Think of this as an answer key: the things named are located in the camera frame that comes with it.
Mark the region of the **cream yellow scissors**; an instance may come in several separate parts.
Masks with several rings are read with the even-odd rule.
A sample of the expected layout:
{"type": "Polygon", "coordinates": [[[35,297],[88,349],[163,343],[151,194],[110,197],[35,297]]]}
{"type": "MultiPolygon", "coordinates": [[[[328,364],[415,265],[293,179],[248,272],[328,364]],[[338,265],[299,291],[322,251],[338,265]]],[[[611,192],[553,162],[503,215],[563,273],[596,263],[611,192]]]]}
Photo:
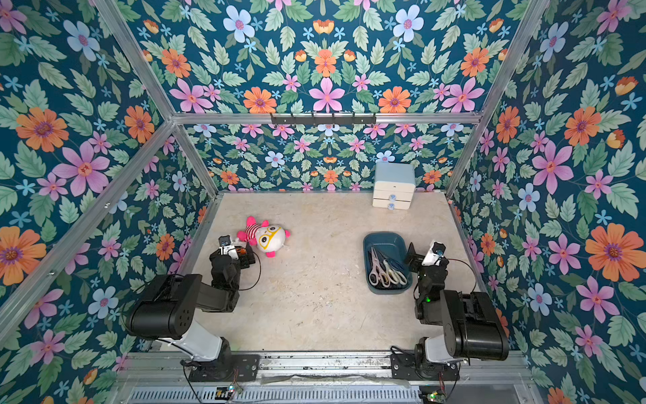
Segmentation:
{"type": "Polygon", "coordinates": [[[389,287],[392,286],[392,285],[404,286],[404,285],[408,284],[407,278],[402,278],[402,277],[398,276],[397,273],[392,273],[390,271],[387,272],[386,267],[384,265],[384,262],[383,262],[383,266],[384,266],[384,269],[385,269],[386,277],[388,279],[387,280],[387,285],[389,287]]]}

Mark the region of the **pink scissors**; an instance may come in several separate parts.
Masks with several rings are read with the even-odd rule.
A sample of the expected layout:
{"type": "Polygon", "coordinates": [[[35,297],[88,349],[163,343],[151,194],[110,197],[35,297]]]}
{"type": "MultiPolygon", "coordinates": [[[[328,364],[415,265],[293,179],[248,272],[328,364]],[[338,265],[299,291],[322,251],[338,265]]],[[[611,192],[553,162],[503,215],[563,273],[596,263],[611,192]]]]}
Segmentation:
{"type": "Polygon", "coordinates": [[[380,261],[380,255],[372,247],[370,249],[370,270],[368,273],[368,282],[375,288],[388,289],[391,285],[390,276],[380,261]]]}

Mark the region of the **dark blue scissors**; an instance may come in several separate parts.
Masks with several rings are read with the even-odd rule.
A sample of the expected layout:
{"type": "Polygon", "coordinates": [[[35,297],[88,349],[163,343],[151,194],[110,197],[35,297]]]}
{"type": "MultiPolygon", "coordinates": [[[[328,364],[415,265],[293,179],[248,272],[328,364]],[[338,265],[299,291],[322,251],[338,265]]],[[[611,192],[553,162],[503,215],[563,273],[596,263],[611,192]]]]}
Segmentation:
{"type": "Polygon", "coordinates": [[[397,273],[402,278],[407,278],[410,274],[408,267],[400,260],[386,257],[383,260],[387,272],[397,273]]]}

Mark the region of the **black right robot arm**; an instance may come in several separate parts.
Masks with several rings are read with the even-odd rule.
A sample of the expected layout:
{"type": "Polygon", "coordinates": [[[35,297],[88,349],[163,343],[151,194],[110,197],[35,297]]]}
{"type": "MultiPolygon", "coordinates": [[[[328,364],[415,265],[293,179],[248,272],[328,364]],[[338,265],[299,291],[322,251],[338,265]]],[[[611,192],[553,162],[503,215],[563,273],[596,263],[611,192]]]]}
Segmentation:
{"type": "Polygon", "coordinates": [[[416,319],[423,325],[442,328],[441,336],[420,339],[414,348],[416,366],[507,360],[510,346],[489,295],[446,288],[450,259],[445,251],[443,244],[434,242],[424,255],[413,244],[406,252],[405,264],[417,276],[416,319]]]}

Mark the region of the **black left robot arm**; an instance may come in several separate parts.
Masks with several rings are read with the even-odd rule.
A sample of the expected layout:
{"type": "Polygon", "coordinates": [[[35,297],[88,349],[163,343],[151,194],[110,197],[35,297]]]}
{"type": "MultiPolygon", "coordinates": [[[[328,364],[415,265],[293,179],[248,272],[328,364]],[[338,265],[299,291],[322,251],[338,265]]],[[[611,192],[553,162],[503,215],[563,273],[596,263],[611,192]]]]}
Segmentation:
{"type": "Polygon", "coordinates": [[[242,271],[258,263],[251,245],[228,245],[210,254],[210,283],[201,274],[156,276],[125,320],[135,337],[167,343],[190,357],[190,365],[228,366],[230,344],[194,319],[196,311],[230,313],[244,291],[242,271]]]}

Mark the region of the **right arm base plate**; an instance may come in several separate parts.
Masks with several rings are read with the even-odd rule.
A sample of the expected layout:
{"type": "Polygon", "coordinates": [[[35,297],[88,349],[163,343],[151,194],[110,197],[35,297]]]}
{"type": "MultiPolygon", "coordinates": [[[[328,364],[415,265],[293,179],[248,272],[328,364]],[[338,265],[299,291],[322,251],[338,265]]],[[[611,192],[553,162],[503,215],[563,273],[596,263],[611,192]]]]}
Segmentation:
{"type": "Polygon", "coordinates": [[[457,381],[460,380],[456,364],[432,363],[412,352],[390,352],[391,375],[394,379],[408,381],[457,381]]]}

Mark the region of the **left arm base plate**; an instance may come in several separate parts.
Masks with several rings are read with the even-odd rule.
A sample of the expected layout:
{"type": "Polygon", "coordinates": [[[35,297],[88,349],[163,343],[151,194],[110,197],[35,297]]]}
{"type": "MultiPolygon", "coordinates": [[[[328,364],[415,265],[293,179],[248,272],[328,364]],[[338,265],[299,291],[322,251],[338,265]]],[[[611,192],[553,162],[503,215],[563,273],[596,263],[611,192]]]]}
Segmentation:
{"type": "Polygon", "coordinates": [[[249,382],[257,379],[259,364],[259,355],[234,353],[210,362],[190,361],[186,367],[191,382],[249,382]]]}

